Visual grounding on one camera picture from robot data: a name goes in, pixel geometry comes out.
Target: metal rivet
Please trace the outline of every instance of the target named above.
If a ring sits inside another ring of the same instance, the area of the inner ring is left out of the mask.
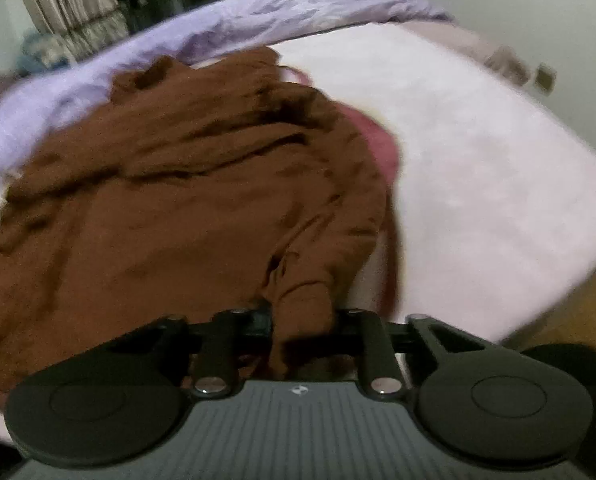
[[[393,377],[378,377],[371,381],[371,388],[380,395],[395,394],[402,389],[402,383]]]
[[[223,392],[227,384],[219,377],[203,377],[196,381],[194,387],[202,394],[215,395]]]

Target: purple duvet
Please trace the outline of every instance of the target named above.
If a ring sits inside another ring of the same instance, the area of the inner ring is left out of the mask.
[[[104,102],[114,73],[146,67],[158,56],[193,64],[337,27],[416,19],[450,17],[427,0],[222,0],[192,10],[78,66],[25,80],[2,97],[0,173],[23,163],[48,132]]]

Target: bed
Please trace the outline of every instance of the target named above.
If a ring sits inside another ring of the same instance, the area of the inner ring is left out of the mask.
[[[382,124],[401,156],[391,192],[399,241],[394,247],[394,238],[381,237],[348,304],[379,303],[395,249],[391,319],[422,312],[483,338],[508,340],[593,281],[596,153],[514,85],[526,80],[526,70],[509,50],[500,54],[496,47],[496,61],[481,59],[477,36],[467,41],[468,32],[443,11],[433,12],[441,36],[460,36],[454,44],[439,38],[438,29],[430,32],[435,26],[427,20],[340,28],[350,23],[331,18],[316,31],[323,33],[274,49],[281,63],[332,99]],[[217,44],[212,53],[226,52]],[[104,65],[94,61],[73,79],[91,81],[86,70],[95,63]],[[104,92],[89,85],[81,95]],[[14,94],[0,101],[0,112]],[[73,110],[71,119],[82,108]],[[20,150],[10,160],[24,158]],[[0,178],[0,206],[5,187]],[[10,442],[1,414],[0,441]]]

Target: wooden floor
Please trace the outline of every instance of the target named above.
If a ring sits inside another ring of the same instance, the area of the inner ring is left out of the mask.
[[[562,303],[558,314],[542,320],[513,344],[527,348],[553,342],[581,342],[596,348],[596,272]]]

